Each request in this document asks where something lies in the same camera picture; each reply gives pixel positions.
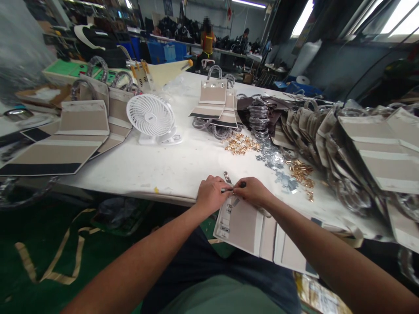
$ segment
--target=wire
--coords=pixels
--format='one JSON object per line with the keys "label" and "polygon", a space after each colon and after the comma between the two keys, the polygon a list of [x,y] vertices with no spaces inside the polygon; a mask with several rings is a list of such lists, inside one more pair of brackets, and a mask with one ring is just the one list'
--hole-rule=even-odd
{"label": "wire", "polygon": [[[403,39],[401,42],[399,42],[397,45],[394,46],[394,48],[391,48],[390,51],[388,53],[386,53],[385,55],[383,55],[381,58],[379,58],[372,66],[370,66],[368,68],[368,70],[355,82],[355,84],[352,86],[352,88],[348,91],[348,93],[345,96],[345,101],[343,102],[343,108],[345,108],[345,105],[348,101],[348,97],[351,91],[354,90],[354,88],[358,85],[358,83],[367,75],[367,73],[373,68],[375,67],[382,59],[384,59],[385,57],[387,57],[389,54],[391,54],[392,52],[394,52],[394,50],[396,50],[397,48],[399,48],[406,40],[408,40],[417,30],[419,29],[419,26],[412,32],[410,33],[410,35],[408,35],[405,39]],[[418,43],[419,40],[415,41],[412,43],[412,45]]]}

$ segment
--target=jeans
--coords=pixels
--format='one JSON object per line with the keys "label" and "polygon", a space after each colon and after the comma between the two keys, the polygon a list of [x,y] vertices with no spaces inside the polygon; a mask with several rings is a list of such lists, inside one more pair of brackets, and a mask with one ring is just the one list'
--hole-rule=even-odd
{"label": "jeans", "polygon": [[239,249],[223,259],[198,227],[148,292],[141,313],[158,313],[185,289],[217,275],[259,288],[286,313],[302,312],[291,270]]}

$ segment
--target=plastic bag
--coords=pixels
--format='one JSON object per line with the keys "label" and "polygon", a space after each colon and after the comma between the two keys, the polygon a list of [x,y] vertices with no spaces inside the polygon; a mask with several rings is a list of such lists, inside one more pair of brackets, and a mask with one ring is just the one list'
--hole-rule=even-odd
{"label": "plastic bag", "polygon": [[23,0],[0,0],[0,100],[20,102],[15,92],[47,83],[42,70],[56,57]]}
{"label": "plastic bag", "polygon": [[290,76],[299,76],[304,73],[311,61],[313,61],[320,47],[322,46],[322,40],[319,39],[315,43],[305,43],[301,48],[300,54],[292,67]]}

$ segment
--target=hand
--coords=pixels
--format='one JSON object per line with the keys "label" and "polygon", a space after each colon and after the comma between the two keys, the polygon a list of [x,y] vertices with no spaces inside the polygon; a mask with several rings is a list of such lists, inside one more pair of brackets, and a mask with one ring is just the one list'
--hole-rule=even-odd
{"label": "hand", "polygon": [[[221,193],[221,189],[226,189],[228,191]],[[232,187],[222,178],[210,175],[206,180],[201,181],[196,204],[200,208],[205,209],[208,217],[219,210],[227,198],[233,195],[231,190]]]}
{"label": "hand", "polygon": [[[246,183],[245,188],[240,188],[242,183]],[[264,202],[273,197],[273,194],[255,177],[240,179],[234,186],[233,193],[259,207],[263,207]]]}

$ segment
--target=worker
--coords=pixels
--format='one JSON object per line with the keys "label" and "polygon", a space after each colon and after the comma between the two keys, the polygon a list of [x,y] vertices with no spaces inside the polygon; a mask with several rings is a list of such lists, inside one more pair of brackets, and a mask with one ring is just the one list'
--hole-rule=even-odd
{"label": "worker", "polygon": [[301,313],[290,270],[236,249],[222,259],[200,224],[233,195],[270,212],[354,313],[417,313],[419,298],[341,239],[277,199],[258,179],[201,182],[196,204],[102,270],[63,313]]}
{"label": "worker", "polygon": [[203,32],[201,32],[201,48],[202,53],[198,56],[195,64],[195,73],[201,73],[201,61],[203,59],[214,60],[213,43],[217,42],[217,38],[213,32],[213,26],[210,19],[205,18],[203,22]]}
{"label": "worker", "polygon": [[249,28],[246,28],[243,32],[243,35],[240,36],[240,43],[244,43],[244,46],[247,46],[247,43],[249,41]]}

